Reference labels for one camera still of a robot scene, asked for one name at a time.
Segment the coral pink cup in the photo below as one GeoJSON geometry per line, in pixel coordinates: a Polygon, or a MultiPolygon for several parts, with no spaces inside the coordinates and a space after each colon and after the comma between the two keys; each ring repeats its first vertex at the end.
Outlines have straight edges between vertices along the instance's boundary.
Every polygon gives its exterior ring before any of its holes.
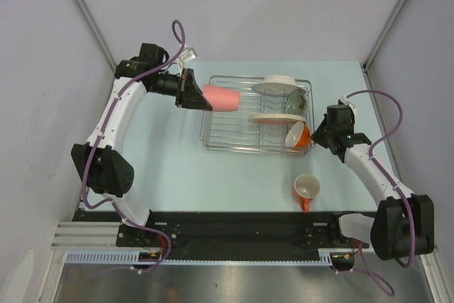
{"type": "Polygon", "coordinates": [[[232,112],[239,110],[240,94],[232,89],[206,84],[203,95],[215,112],[232,112]]]}

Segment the white bowl orange outside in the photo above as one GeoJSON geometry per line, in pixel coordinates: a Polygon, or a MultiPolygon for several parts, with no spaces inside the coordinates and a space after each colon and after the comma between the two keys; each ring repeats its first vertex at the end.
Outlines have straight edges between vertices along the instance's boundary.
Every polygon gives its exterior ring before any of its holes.
{"type": "Polygon", "coordinates": [[[285,139],[285,146],[292,149],[306,148],[311,145],[309,127],[303,121],[296,122],[289,130],[285,139]]]}

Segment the green ceramic bowl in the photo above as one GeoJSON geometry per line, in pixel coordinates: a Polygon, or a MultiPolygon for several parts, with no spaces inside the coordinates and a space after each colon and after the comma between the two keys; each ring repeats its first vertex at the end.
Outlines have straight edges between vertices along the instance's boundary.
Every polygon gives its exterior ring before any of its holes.
{"type": "Polygon", "coordinates": [[[287,98],[284,112],[286,114],[303,115],[306,107],[305,91],[294,90],[287,98]]]}

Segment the metal wire dish rack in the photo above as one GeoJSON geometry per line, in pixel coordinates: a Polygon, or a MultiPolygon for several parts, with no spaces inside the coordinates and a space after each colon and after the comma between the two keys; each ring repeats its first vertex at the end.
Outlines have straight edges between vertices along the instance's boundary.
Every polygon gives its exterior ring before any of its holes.
{"type": "Polygon", "coordinates": [[[215,75],[209,84],[239,93],[240,106],[204,113],[201,141],[208,149],[306,155],[315,146],[309,80],[215,75]]]}

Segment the orange mug white inside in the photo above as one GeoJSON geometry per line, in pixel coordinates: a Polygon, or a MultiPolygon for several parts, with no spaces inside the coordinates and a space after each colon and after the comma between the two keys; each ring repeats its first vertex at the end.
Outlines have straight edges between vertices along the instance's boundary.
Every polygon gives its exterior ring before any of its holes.
{"type": "Polygon", "coordinates": [[[311,174],[299,175],[292,185],[292,199],[304,213],[309,213],[311,200],[320,192],[319,180],[311,174]]]}

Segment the pink beige leaf plate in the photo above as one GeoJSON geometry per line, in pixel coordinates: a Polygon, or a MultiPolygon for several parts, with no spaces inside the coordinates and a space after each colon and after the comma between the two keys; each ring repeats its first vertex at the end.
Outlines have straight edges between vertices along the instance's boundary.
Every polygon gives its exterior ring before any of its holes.
{"type": "Polygon", "coordinates": [[[269,125],[290,125],[298,121],[306,122],[306,118],[294,114],[252,114],[248,117],[248,121],[256,124],[269,125]]]}

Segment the white scalloped plate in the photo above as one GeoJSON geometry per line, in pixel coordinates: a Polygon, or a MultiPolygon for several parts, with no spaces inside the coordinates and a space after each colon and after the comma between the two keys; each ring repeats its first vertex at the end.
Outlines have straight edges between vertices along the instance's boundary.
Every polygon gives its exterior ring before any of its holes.
{"type": "Polygon", "coordinates": [[[253,85],[251,89],[257,94],[272,97],[288,97],[294,91],[306,93],[306,90],[299,87],[294,78],[285,75],[267,76],[261,82],[253,85]]]}

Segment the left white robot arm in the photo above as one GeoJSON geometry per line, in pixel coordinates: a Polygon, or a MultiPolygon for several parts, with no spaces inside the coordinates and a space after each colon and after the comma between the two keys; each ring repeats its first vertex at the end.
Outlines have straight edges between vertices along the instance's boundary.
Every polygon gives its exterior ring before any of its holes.
{"type": "Polygon", "coordinates": [[[155,241],[157,229],[147,222],[150,210],[133,189],[135,173],[123,156],[124,142],[135,112],[148,93],[174,97],[175,106],[183,109],[213,109],[196,84],[194,71],[185,67],[195,58],[195,50],[187,45],[169,57],[156,44],[142,44],[139,56],[116,67],[108,103],[87,142],[74,144],[71,150],[82,181],[83,200],[88,200],[88,191],[92,190],[104,202],[112,203],[121,218],[134,226],[131,235],[142,246],[155,241]]]}

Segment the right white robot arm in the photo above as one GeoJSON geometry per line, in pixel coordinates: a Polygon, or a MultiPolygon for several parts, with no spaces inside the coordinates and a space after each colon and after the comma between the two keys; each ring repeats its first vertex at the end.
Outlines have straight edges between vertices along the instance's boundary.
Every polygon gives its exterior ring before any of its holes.
{"type": "Polygon", "coordinates": [[[328,148],[368,190],[377,205],[373,217],[341,214],[327,229],[328,241],[343,247],[354,238],[372,246],[381,260],[412,258],[433,252],[434,204],[426,194],[415,194],[390,174],[364,133],[354,131],[353,110],[342,103],[328,106],[323,121],[312,135],[315,144],[328,148]]]}

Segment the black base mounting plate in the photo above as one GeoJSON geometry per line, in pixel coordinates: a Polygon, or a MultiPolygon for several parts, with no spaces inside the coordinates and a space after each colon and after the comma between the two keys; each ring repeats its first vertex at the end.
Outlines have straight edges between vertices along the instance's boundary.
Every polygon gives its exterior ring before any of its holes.
{"type": "Polygon", "coordinates": [[[297,262],[317,260],[320,250],[349,251],[340,213],[155,212],[147,227],[170,238],[169,260],[297,262]]]}

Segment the right aluminium frame post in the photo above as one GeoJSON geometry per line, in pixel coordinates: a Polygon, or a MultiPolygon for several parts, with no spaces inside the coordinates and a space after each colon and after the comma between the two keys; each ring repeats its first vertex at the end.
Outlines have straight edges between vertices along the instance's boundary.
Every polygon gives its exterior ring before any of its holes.
{"type": "Polygon", "coordinates": [[[367,57],[365,58],[365,61],[362,64],[364,71],[367,72],[372,67],[373,62],[380,53],[382,46],[387,40],[389,34],[392,32],[393,27],[396,25],[408,2],[409,0],[396,0],[391,12],[384,22],[382,29],[379,32],[379,35],[375,39],[369,53],[367,54],[367,57]]]}

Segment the aluminium frame post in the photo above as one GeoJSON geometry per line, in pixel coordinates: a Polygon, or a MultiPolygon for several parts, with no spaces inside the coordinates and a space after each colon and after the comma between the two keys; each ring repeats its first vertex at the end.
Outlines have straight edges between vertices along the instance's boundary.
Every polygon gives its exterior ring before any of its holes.
{"type": "Polygon", "coordinates": [[[365,58],[365,61],[362,64],[364,71],[367,72],[372,67],[373,62],[380,53],[382,46],[387,40],[389,34],[392,32],[393,27],[396,25],[408,2],[409,0],[396,0],[391,12],[384,22],[382,29],[379,32],[379,35],[375,39],[369,53],[367,54],[367,57],[365,58]]]}
{"type": "Polygon", "coordinates": [[[103,56],[104,61],[108,65],[109,69],[113,72],[116,67],[115,58],[109,48],[106,39],[101,32],[101,29],[96,22],[96,19],[88,7],[85,0],[72,0],[76,10],[80,14],[82,21],[84,22],[86,29],[89,31],[90,36],[93,38],[95,45],[99,49],[103,56]]]}

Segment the left aluminium frame post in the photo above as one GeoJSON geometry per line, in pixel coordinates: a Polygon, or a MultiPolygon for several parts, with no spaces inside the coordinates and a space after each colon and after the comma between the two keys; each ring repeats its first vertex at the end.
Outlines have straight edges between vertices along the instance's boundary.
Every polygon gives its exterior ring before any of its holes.
{"type": "Polygon", "coordinates": [[[109,69],[113,72],[116,67],[115,58],[109,48],[106,39],[101,32],[101,29],[96,22],[96,19],[88,7],[85,0],[72,0],[76,10],[80,14],[82,21],[84,22],[86,29],[89,31],[90,36],[93,38],[95,45],[99,49],[103,56],[104,61],[108,65],[109,69]]]}

